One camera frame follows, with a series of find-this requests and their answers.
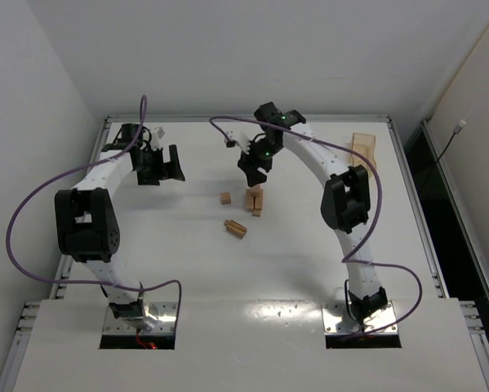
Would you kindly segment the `grooved wood block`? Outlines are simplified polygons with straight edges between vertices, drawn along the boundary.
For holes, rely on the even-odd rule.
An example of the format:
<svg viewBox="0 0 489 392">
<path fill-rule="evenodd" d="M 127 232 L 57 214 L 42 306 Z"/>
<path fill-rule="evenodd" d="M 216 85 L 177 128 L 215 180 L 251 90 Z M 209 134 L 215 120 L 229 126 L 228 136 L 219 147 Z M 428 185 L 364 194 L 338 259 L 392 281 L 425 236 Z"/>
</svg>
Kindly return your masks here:
<svg viewBox="0 0 489 392">
<path fill-rule="evenodd" d="M 237 238 L 244 238 L 247 234 L 247 228 L 243 225 L 240 225 L 238 222 L 234 220 L 228 220 L 229 224 L 225 226 L 228 232 Z"/>
</svg>

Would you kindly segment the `small wood cube block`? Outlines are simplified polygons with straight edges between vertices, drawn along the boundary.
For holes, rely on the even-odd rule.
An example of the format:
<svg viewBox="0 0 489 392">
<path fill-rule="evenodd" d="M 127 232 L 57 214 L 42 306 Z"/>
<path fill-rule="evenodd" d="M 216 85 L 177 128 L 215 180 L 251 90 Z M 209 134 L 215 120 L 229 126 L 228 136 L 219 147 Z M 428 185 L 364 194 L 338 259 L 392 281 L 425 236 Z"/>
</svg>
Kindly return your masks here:
<svg viewBox="0 0 489 392">
<path fill-rule="evenodd" d="M 227 205 L 232 202 L 230 192 L 223 192 L 220 194 L 220 202 L 222 205 Z"/>
</svg>

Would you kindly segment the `clear amber plastic box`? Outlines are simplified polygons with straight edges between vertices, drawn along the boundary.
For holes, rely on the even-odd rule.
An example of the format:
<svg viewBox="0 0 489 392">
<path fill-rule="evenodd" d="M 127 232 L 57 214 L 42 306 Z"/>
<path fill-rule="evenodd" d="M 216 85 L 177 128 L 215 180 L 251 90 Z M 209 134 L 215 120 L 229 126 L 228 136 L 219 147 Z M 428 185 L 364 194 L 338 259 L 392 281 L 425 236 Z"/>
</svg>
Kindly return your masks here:
<svg viewBox="0 0 489 392">
<path fill-rule="evenodd" d="M 375 160 L 375 135 L 355 132 L 352 136 L 350 148 L 352 151 L 355 151 L 362 155 L 374 168 L 376 168 L 377 164 Z M 362 165 L 371 173 L 370 167 L 359 156 L 355 154 L 350 154 L 350 162 L 353 167 Z"/>
</svg>

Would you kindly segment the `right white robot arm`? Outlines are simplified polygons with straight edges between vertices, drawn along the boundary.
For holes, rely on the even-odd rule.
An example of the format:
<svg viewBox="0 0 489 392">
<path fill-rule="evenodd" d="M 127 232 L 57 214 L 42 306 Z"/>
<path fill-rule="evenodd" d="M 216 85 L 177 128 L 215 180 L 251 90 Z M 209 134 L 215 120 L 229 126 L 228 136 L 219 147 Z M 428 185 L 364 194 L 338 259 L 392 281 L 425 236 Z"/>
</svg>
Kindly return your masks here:
<svg viewBox="0 0 489 392">
<path fill-rule="evenodd" d="M 247 141 L 238 167 L 245 173 L 249 187 L 264 184 L 273 156 L 287 149 L 317 177 L 323 187 L 322 218 L 334 230 L 349 261 L 349 317 L 362 324 L 388 303 L 365 240 L 371 209 L 367 169 L 347 165 L 329 147 L 317 143 L 305 118 L 295 110 L 283 113 L 268 102 L 254 112 L 254 118 L 261 122 L 262 137 Z"/>
</svg>

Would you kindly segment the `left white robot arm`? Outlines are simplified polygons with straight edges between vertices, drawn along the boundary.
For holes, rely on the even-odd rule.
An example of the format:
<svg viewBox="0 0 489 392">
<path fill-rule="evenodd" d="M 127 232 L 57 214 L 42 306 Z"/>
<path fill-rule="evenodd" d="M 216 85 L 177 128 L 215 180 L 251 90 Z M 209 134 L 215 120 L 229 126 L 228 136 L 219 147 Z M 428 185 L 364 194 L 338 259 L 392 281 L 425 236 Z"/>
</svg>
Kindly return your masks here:
<svg viewBox="0 0 489 392">
<path fill-rule="evenodd" d="M 185 179 L 176 145 L 164 149 L 158 137 L 144 135 L 147 130 L 140 124 L 123 124 L 86 176 L 55 196 L 60 251 L 94 274 L 113 317 L 139 332 L 155 329 L 158 310 L 147 301 L 143 284 L 126 262 L 116 256 L 121 232 L 112 197 L 131 173 L 138 185 Z"/>
</svg>

